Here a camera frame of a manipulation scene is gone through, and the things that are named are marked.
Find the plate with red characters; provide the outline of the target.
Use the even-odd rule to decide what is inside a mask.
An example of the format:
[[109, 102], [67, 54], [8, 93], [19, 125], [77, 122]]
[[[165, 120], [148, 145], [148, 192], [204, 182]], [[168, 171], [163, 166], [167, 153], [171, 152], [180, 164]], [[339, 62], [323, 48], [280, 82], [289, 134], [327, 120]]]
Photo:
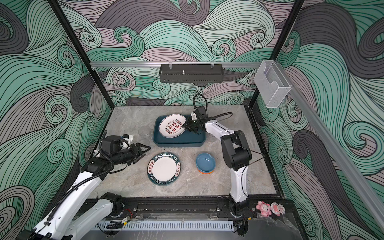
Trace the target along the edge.
[[186, 123], [186, 117], [180, 114], [166, 116], [159, 125], [159, 132], [165, 138], [175, 138], [184, 131], [183, 125]]

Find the green rim hao wei plate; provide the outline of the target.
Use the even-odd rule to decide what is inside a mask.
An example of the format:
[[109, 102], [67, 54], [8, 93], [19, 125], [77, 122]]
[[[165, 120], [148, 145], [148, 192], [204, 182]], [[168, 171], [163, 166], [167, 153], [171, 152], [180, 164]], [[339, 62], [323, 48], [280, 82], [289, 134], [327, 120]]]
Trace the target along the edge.
[[173, 153], [163, 152], [155, 155], [148, 163], [149, 180], [158, 186], [166, 186], [176, 181], [181, 173], [181, 161]]

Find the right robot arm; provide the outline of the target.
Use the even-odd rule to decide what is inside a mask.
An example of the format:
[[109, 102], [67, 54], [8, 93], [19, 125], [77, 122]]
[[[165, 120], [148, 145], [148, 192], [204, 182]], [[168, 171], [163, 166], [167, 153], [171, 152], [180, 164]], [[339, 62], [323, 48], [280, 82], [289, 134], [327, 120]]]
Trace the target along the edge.
[[223, 159], [231, 171], [231, 191], [229, 208], [234, 216], [244, 214], [249, 207], [247, 190], [248, 166], [252, 159], [247, 138], [243, 131], [234, 131], [217, 120], [202, 120], [189, 116], [183, 124], [186, 130], [198, 134], [206, 132], [221, 142]]

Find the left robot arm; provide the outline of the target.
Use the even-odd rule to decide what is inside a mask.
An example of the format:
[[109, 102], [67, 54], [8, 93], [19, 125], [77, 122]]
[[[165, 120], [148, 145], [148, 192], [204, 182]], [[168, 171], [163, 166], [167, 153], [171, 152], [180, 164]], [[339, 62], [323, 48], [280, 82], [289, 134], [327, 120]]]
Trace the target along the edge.
[[131, 144], [126, 139], [117, 142], [116, 152], [105, 152], [100, 143], [98, 153], [84, 165], [73, 186], [57, 202], [50, 213], [33, 230], [23, 230], [18, 240], [80, 240], [96, 224], [111, 214], [120, 216], [124, 205], [121, 196], [106, 193], [80, 217], [76, 213], [88, 196], [105, 179], [113, 174], [114, 166], [136, 164], [151, 147], [141, 143]]

